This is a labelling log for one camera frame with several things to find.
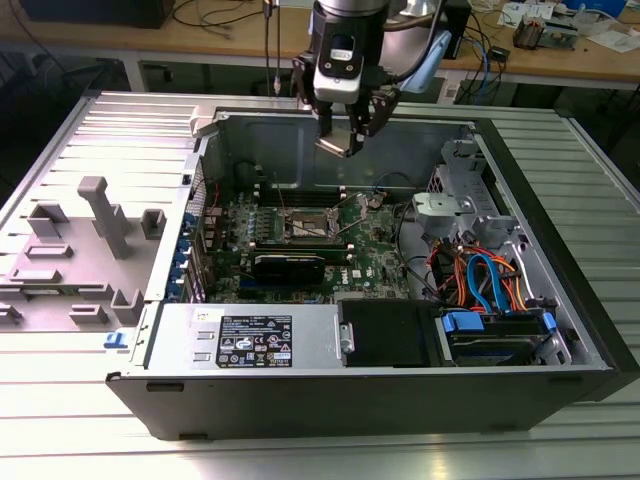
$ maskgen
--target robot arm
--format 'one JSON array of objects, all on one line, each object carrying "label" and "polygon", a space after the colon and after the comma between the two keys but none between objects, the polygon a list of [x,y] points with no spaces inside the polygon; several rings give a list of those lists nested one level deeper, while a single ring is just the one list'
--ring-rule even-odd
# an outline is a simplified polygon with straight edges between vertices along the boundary
[{"label": "robot arm", "polygon": [[[429,32],[424,54],[409,71],[390,75],[379,63],[385,31],[437,25],[445,3],[439,0],[433,17],[387,24],[390,0],[316,0],[311,47],[293,60],[293,76],[300,100],[318,119],[318,146],[341,157],[356,154],[364,138],[380,131],[393,114],[400,100],[399,85],[420,70],[433,77],[435,68],[420,67],[437,68],[450,38],[440,37],[436,42],[440,48],[434,52],[435,28]],[[435,62],[426,61],[434,55]],[[426,87],[424,80],[419,83]],[[332,128],[334,103],[345,105],[349,131]]]}]

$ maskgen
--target desk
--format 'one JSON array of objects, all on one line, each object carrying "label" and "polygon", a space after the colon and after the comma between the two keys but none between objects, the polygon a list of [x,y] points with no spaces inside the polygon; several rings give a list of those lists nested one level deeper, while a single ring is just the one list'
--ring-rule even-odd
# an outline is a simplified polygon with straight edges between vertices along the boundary
[{"label": "desk", "polygon": [[[201,4],[202,10],[207,11],[223,8],[228,2],[201,0]],[[260,6],[255,2],[248,2],[216,18],[220,21],[233,19],[258,9]],[[142,30],[118,26],[37,23],[28,21],[21,10],[19,15],[35,37],[53,54],[121,60],[133,91],[146,91],[140,63],[143,61],[264,65],[264,20],[260,15],[234,24],[233,40],[180,25],[171,19],[159,30]],[[196,11],[191,6],[181,11],[180,15],[184,20],[196,22]],[[505,82],[630,90],[640,81],[640,49],[621,54],[581,38],[575,51],[520,50],[512,46],[512,29],[495,26],[498,16],[498,13],[478,14],[485,33],[494,36],[493,43],[511,50],[503,74]],[[622,19],[640,22],[640,14],[625,11]],[[282,22],[282,66],[288,68],[289,59],[308,46],[309,12],[305,9],[283,8]],[[275,41],[271,44],[272,54],[275,53],[274,45]],[[40,48],[12,17],[8,0],[0,0],[0,50],[41,53]],[[468,44],[462,47],[456,60],[443,61],[437,73],[437,76],[445,78],[440,101],[452,102],[460,82],[473,77],[477,68],[478,60]]]}]

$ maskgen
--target power supply label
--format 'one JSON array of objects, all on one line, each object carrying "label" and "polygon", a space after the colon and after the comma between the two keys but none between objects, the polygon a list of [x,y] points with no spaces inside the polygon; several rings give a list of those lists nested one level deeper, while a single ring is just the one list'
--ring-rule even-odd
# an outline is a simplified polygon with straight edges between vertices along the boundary
[{"label": "power supply label", "polygon": [[220,368],[291,367],[291,316],[224,316],[216,363]]}]

